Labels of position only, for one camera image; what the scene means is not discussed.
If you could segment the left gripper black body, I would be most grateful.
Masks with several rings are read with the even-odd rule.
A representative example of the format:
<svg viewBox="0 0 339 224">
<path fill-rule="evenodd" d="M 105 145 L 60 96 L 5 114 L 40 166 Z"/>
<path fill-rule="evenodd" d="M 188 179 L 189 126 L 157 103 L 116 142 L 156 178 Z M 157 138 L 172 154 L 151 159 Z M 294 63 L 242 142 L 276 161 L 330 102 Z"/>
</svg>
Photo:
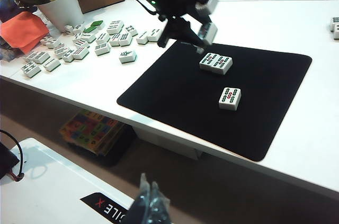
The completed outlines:
<svg viewBox="0 0 339 224">
<path fill-rule="evenodd" d="M 208 0 L 164 0 L 164 5 L 158 9 L 159 19 L 167 19 L 167 23 L 158 39 L 158 46 L 165 47 L 169 39 L 185 42 L 185 19 L 190 15 L 205 27 L 209 23 L 209 13 L 196 5 L 207 5 Z"/>
</svg>

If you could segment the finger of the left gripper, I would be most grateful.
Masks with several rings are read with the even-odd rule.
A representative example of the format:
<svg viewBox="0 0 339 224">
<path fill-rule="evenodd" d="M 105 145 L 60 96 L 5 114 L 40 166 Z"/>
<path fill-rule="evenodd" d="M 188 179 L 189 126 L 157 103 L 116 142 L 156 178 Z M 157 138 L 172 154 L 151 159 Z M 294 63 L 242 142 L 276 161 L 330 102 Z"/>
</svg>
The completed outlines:
<svg viewBox="0 0 339 224">
<path fill-rule="evenodd" d="M 191 23 L 185 21 L 185 42 L 196 47 L 196 53 L 204 53 L 204 42 L 203 40 L 191 29 Z"/>
</svg>

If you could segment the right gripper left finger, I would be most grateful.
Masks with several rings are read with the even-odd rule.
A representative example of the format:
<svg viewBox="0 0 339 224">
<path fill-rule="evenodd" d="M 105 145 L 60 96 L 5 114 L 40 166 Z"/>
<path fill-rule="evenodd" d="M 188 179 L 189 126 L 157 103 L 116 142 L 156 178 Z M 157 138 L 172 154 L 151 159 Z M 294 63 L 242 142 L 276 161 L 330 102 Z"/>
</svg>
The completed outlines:
<svg viewBox="0 0 339 224">
<path fill-rule="evenodd" d="M 149 205 L 149 183 L 146 174 L 140 177 L 139 194 L 127 213 L 127 223 L 142 223 Z"/>
</svg>

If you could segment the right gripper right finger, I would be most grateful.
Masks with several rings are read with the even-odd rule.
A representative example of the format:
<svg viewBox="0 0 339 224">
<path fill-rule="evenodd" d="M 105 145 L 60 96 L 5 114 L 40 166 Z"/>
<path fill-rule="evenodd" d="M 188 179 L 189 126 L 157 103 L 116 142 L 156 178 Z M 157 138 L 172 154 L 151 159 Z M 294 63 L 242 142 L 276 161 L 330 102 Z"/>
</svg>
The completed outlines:
<svg viewBox="0 0 339 224">
<path fill-rule="evenodd" d="M 152 182 L 145 223 L 172 223 L 169 206 L 170 200 L 160 191 L 158 184 Z"/>
</svg>

